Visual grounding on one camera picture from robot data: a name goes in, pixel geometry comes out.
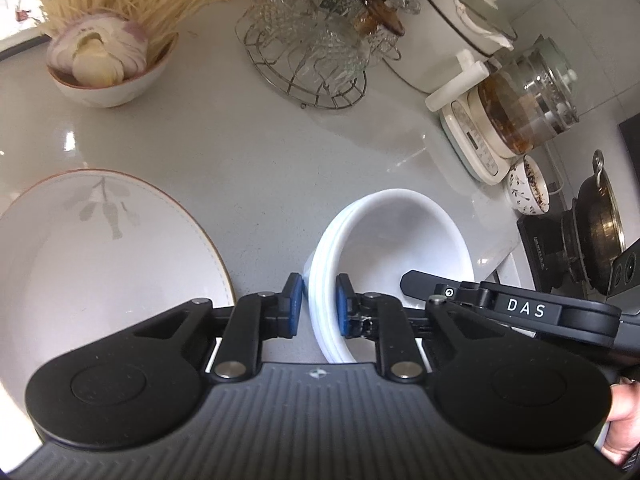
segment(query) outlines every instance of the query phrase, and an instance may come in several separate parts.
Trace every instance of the handle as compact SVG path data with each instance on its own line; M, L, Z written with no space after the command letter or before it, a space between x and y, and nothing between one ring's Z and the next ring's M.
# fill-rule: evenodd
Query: handle
M428 96L424 103L431 112L437 112L488 77L488 68L481 61L476 61Z
M604 171L604 155L600 150L593 153L593 174L596 176L596 186L601 189L602 172Z
M454 0L454 4L456 6L456 14L459 17L460 21L465 25L466 28L471 30L471 32L477 34L478 36L482 36L486 40L493 41L497 47L488 51L488 54L494 53L498 48L504 47L507 50L513 50L513 42L509 40L505 35L500 32L495 32L494 30L487 30L485 28L480 27L466 12L466 5L461 3L460 0Z

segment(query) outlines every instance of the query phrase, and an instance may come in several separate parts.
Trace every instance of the small patterned bowl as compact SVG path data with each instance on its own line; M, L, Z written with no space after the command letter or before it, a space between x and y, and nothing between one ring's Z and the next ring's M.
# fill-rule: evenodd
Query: small patterned bowl
M549 191L540 168L529 155L516 162L504 178L504 190L511 206L525 215L549 211Z
M164 72L174 52L178 35L162 50L158 59L145 73L104 88L78 86L73 77L47 66L49 74L60 91L72 101L91 108L113 108L135 99L148 89Z

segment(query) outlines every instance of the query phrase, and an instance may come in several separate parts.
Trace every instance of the gold rim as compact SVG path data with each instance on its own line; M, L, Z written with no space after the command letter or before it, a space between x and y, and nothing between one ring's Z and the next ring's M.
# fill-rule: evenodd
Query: gold rim
M613 190L611 189L609 175L607 175L607 172L604 169L602 170L602 179L604 181L604 187L607 190L607 196L609 197L609 206L611 208L611 219L613 221L613 228L618 234L618 244L620 245L620 252L623 253L626 249L625 232L622 230L622 220L620 219L620 213L618 212L618 203L616 202L616 197L615 195L613 195Z
M128 176L129 178L132 178L133 180L137 180L138 182L142 182L143 184L155 189L157 192L161 193L162 195L164 195L165 197L167 197L174 205L178 206L178 208L181 209L181 211L183 211L190 219L191 221L198 227L198 229L200 230L200 232L202 233L202 235L205 237L205 239L207 240L207 242L209 243L209 245L211 246L211 248L213 249L214 253L216 253L216 256L218 258L218 260L220 261L220 264L222 264L222 270L225 274L225 278L226 278L226 286L228 287L228 289L231 291L231 300L234 302L234 305L236 304L236 292L234 290L234 286L231 283L231 277L229 276L229 272L226 269L226 265L225 265L225 261L222 259L222 256L220 255L220 252L218 251L218 248L216 247L216 245L213 243L213 240L211 240L211 238L209 237L209 235L207 234L207 232L202 228L202 226L198 223L198 221L193 217L193 215L191 213L189 213L183 206L182 204L180 204L180 202L178 202L174 197L172 197L171 195L165 193L162 189L160 189L158 186L154 186L153 184L147 182L146 180L143 180L140 177L137 176L133 176L132 174L129 173L124 173L123 171L117 171L117 170L104 170L103 168L78 168L76 170L66 170L66 171L61 171L59 173L55 173L53 175L48 176L47 178L43 178L39 181L37 181L35 184L33 184L32 186L29 186L27 189L25 189L22 193L20 193L20 196L18 198L16 198L15 200L13 200L8 207L2 212L2 214L0 214L0 219L5 215L5 213L7 211L9 211L9 209L11 208L11 206L13 206L16 202L18 202L18 200L20 200L23 196L25 196L28 192L30 192L33 188L35 188L36 186L39 186L40 184L45 183L47 180L52 180L54 178L57 178L59 176L65 175L65 174L69 174L69 173L82 173L82 172L88 172L88 171L103 171L105 173L113 173L113 174L119 174L119 175L123 175L123 176Z

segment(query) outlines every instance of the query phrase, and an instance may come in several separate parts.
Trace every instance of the hand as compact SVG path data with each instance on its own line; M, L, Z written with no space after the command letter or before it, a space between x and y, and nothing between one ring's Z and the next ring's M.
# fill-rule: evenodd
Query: hand
M640 444L640 383L614 384L611 387L611 423L602 446L602 454L622 465L626 456Z

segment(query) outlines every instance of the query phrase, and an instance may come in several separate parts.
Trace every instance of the white countertop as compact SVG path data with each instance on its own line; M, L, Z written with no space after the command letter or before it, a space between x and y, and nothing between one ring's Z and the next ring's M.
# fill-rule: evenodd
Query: white countertop
M516 215L501 186L466 172L423 95L381 64L354 108L301 109L261 78L235 36L249 2L213 4L186 23L160 81L119 108L68 101L45 70L45 46L0 62L0 211L60 171L133 174L193 214L241 296L279 290L347 204L406 187L449 213L476 278L487 277L519 241ZM267 342L264 357L321 362L308 315L295 341Z

